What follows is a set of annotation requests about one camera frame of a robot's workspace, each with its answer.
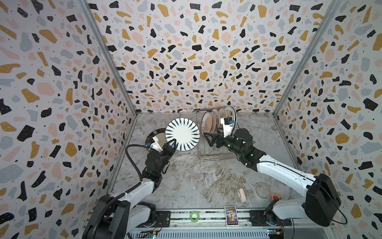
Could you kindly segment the black white striped plate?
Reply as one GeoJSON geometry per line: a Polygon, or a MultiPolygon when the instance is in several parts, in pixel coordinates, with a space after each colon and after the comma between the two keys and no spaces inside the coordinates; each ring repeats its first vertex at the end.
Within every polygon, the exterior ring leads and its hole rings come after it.
{"type": "Polygon", "coordinates": [[[201,133],[191,119],[176,118],[166,126],[165,137],[167,143],[173,138],[177,140],[177,151],[190,151],[199,144],[201,133]]]}

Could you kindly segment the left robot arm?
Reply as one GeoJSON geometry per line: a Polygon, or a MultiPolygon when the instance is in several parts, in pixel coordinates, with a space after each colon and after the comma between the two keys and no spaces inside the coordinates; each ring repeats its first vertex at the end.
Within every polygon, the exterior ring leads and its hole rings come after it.
{"type": "Polygon", "coordinates": [[[176,152],[175,139],[155,149],[157,143],[147,145],[130,144],[125,154],[137,171],[139,181],[131,188],[116,196],[102,196],[85,227],[83,239],[124,239],[128,233],[141,224],[151,226],[156,221],[156,206],[142,200],[158,189],[162,175],[167,172],[171,157],[176,152]],[[131,147],[149,148],[146,167],[139,171],[128,153],[131,147]]]}

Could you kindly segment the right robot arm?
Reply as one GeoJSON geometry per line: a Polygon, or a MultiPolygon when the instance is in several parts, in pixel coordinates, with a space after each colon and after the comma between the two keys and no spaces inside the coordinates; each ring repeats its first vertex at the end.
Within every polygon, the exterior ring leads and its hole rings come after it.
{"type": "Polygon", "coordinates": [[[204,136],[210,146],[226,147],[247,168],[266,174],[301,195],[299,199],[272,201],[259,217],[260,222],[276,225],[285,219],[310,219],[323,227],[333,222],[341,200],[330,177],[322,173],[318,176],[304,173],[275,160],[254,147],[253,137],[244,128],[233,135],[205,133],[204,136]]]}

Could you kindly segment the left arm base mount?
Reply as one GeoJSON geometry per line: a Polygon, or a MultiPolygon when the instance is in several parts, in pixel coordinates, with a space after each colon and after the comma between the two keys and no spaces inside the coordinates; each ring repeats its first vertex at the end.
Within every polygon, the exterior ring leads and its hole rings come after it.
{"type": "Polygon", "coordinates": [[[148,218],[142,221],[140,224],[137,224],[133,230],[138,229],[151,229],[155,226],[157,228],[168,228],[170,227],[171,211],[151,211],[148,215],[148,218]]]}

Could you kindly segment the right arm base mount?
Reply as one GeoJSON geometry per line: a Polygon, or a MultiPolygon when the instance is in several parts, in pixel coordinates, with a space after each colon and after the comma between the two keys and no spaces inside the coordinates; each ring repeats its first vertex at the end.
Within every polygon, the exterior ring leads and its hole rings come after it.
{"type": "Polygon", "coordinates": [[[266,210],[250,210],[249,221],[253,227],[281,227],[292,226],[290,219],[281,220],[273,212],[266,210]]]}

